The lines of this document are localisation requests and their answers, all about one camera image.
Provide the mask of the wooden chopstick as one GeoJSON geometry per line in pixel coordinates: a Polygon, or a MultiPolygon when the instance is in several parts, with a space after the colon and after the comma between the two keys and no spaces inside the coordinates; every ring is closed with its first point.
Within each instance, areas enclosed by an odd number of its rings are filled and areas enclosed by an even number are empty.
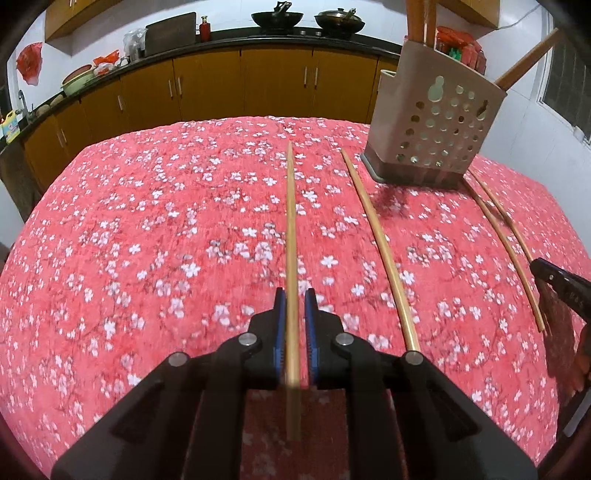
{"type": "Polygon", "coordinates": [[[476,182],[480,185],[480,187],[483,189],[483,191],[487,194],[487,196],[490,198],[490,200],[492,201],[492,203],[494,204],[494,206],[496,207],[496,209],[498,210],[498,212],[501,214],[501,216],[502,216],[505,224],[513,232],[513,234],[514,234],[515,238],[517,239],[517,241],[518,241],[521,249],[524,252],[524,255],[525,255],[527,261],[528,262],[533,261],[534,258],[533,258],[532,252],[531,252],[529,246],[527,245],[527,243],[525,241],[525,238],[523,237],[522,233],[518,229],[518,227],[515,224],[514,220],[511,218],[511,216],[509,215],[509,213],[506,211],[506,209],[504,208],[504,206],[501,204],[500,200],[489,189],[489,187],[485,184],[485,182],[480,178],[480,176],[472,168],[469,168],[468,169],[468,172],[476,180],[476,182]]]}
{"type": "Polygon", "coordinates": [[[287,143],[286,387],[287,440],[301,440],[301,350],[297,284],[297,213],[293,143],[287,143]]]}
{"type": "Polygon", "coordinates": [[[407,0],[408,40],[423,43],[425,33],[425,1],[407,0]]]}
{"type": "Polygon", "coordinates": [[[516,64],[501,75],[495,84],[503,91],[508,91],[536,63],[542,59],[563,37],[563,31],[554,28],[543,40],[528,51],[516,64]]]}
{"type": "Polygon", "coordinates": [[[437,0],[425,1],[425,44],[434,49],[437,31],[437,0]]]}
{"type": "Polygon", "coordinates": [[[349,158],[349,154],[346,153],[345,149],[341,149],[339,152],[342,155],[342,160],[346,163],[346,169],[349,171],[349,176],[353,181],[353,186],[355,186],[356,193],[360,198],[363,210],[367,215],[370,228],[374,234],[377,249],[379,250],[389,280],[394,304],[398,311],[406,350],[421,352],[421,346],[415,328],[411,307],[377,211],[374,208],[372,199],[370,199],[370,195],[365,186],[363,186],[363,181],[359,173],[356,172],[356,168],[353,166],[351,158],[349,158]]]}
{"type": "Polygon", "coordinates": [[[468,193],[471,195],[471,197],[475,200],[477,205],[480,207],[485,218],[489,221],[491,227],[493,228],[493,230],[497,234],[501,244],[503,245],[505,251],[507,252],[507,254],[510,258],[511,264],[515,268],[515,272],[521,282],[523,291],[524,291],[524,293],[527,297],[527,300],[530,304],[530,307],[531,307],[531,310],[532,310],[532,313],[533,313],[533,316],[535,319],[535,323],[537,326],[537,330],[540,333],[544,334],[546,332],[546,326],[545,326],[545,323],[543,320],[541,310],[540,310],[538,303],[534,297],[534,294],[533,294],[533,291],[532,291],[531,286],[529,284],[529,281],[526,278],[525,271],[522,268],[522,266],[520,265],[517,255],[516,255],[515,251],[513,250],[507,236],[502,231],[499,223],[495,219],[495,217],[494,217],[493,213],[491,212],[491,210],[489,209],[489,207],[486,205],[485,201],[479,196],[479,194],[471,186],[471,184],[466,179],[463,179],[463,184],[464,184],[466,190],[468,191],[468,193]]]}

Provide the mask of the red floral tablecloth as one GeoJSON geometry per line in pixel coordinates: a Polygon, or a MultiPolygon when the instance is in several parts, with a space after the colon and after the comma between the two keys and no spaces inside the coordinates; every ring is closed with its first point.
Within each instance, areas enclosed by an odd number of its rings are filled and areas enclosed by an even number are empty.
{"type": "MultiPolygon", "coordinates": [[[[198,356],[273,305],[286,268],[287,143],[297,278],[376,349],[405,349],[353,166],[366,126],[242,117],[121,135],[50,186],[1,274],[1,413],[43,472],[166,356],[198,356]]],[[[535,256],[581,276],[590,259],[546,188],[472,164],[535,256]]],[[[582,322],[562,303],[536,327],[510,258],[458,191],[363,185],[379,214],[422,351],[533,460],[554,443],[559,349],[582,322]]]]}

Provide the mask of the right window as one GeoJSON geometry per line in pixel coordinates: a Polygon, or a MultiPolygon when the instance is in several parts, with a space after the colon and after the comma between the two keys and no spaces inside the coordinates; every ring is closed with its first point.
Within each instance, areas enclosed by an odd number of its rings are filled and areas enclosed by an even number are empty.
{"type": "Polygon", "coordinates": [[[541,101],[590,144],[590,67],[566,35],[551,50],[541,101]]]}

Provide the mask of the beige perforated utensil holder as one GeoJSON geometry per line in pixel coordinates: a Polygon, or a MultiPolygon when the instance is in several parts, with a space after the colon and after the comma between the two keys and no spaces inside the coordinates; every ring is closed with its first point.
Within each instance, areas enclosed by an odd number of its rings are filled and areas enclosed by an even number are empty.
{"type": "Polygon", "coordinates": [[[380,75],[362,160],[379,183],[456,190],[506,92],[477,71],[408,41],[380,75]]]}

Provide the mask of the yellow detergent bottle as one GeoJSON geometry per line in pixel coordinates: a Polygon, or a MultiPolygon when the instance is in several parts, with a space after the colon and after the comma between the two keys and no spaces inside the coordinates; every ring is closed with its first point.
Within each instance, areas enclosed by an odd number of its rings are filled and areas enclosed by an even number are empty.
{"type": "Polygon", "coordinates": [[[19,113],[19,110],[11,110],[2,119],[1,129],[7,144],[12,143],[20,134],[19,113]]]}

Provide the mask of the lower wooden cabinets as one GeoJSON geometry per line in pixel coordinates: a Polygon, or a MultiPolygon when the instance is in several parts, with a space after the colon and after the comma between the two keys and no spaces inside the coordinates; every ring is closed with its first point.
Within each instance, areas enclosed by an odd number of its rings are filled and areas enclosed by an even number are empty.
{"type": "Polygon", "coordinates": [[[368,123],[380,74],[395,59],[312,47],[214,50],[157,62],[91,89],[22,141],[46,190],[85,147],[179,121],[238,116],[324,117],[368,123]]]}

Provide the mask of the black wok with lid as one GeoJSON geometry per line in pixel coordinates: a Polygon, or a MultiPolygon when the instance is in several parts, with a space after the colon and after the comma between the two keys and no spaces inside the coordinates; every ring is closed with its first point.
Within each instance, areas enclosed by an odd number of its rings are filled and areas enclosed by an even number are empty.
{"type": "Polygon", "coordinates": [[[362,31],[366,25],[356,15],[356,8],[346,10],[341,7],[319,12],[315,15],[315,22],[325,36],[346,40],[351,39],[353,35],[362,31]]]}

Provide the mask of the green basin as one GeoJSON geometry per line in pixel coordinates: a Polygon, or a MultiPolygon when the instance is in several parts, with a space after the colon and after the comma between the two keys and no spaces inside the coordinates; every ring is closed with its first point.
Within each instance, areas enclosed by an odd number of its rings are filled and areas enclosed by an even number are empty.
{"type": "Polygon", "coordinates": [[[61,84],[65,96],[69,97],[74,95],[92,81],[95,78],[93,71],[93,65],[86,64],[66,76],[61,84]]]}

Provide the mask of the red bag on counter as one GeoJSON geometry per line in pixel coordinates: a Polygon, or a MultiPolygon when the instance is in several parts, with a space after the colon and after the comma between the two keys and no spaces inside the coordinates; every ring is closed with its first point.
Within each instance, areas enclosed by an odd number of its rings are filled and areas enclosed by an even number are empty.
{"type": "Polygon", "coordinates": [[[99,56],[93,59],[93,74],[95,77],[101,77],[110,73],[119,61],[119,50],[114,50],[106,56],[99,56]]]}

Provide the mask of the black countertop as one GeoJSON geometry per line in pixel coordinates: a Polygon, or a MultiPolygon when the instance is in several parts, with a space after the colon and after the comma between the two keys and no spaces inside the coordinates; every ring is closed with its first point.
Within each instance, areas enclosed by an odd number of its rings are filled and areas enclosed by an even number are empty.
{"type": "Polygon", "coordinates": [[[287,34],[266,34],[263,33],[263,30],[259,27],[243,27],[214,31],[212,32],[211,41],[204,43],[197,41],[191,45],[146,56],[145,58],[130,63],[127,66],[116,68],[106,75],[95,78],[73,96],[65,97],[56,106],[51,107],[45,114],[35,118],[31,123],[25,123],[24,120],[21,120],[19,122],[21,130],[16,139],[10,144],[5,140],[1,141],[1,146],[3,147],[1,154],[14,148],[17,143],[23,143],[48,116],[55,112],[60,112],[72,102],[75,102],[89,92],[102,88],[105,85],[109,85],[123,75],[127,75],[135,70],[146,68],[155,63],[197,53],[233,48],[242,49],[246,47],[277,45],[342,50],[356,54],[385,57],[389,60],[398,60],[402,52],[402,44],[399,43],[361,34],[353,34],[351,39],[339,39],[325,36],[322,34],[321,29],[311,27],[296,28],[293,32],[287,34]]]}

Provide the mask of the dark cutting board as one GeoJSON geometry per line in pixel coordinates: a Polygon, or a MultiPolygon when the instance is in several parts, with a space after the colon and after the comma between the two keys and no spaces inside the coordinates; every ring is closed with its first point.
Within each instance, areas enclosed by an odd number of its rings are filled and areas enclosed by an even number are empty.
{"type": "Polygon", "coordinates": [[[187,47],[197,38],[197,13],[189,12],[152,23],[146,27],[145,56],[187,47]]]}

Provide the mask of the red sauce bottle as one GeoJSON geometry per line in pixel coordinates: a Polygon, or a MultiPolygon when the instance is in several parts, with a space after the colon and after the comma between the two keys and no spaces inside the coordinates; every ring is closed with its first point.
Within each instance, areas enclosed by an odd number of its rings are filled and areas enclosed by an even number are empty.
{"type": "Polygon", "coordinates": [[[207,17],[201,17],[201,23],[199,24],[199,38],[201,42],[211,41],[211,24],[209,24],[207,17]]]}

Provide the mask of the red plastic bag on wall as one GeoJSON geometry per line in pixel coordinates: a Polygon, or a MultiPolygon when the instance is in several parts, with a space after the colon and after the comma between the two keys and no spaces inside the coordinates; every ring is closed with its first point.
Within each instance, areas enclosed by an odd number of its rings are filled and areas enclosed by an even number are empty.
{"type": "Polygon", "coordinates": [[[16,68],[27,85],[38,85],[42,68],[42,47],[42,42],[31,43],[16,59],[16,68]]]}

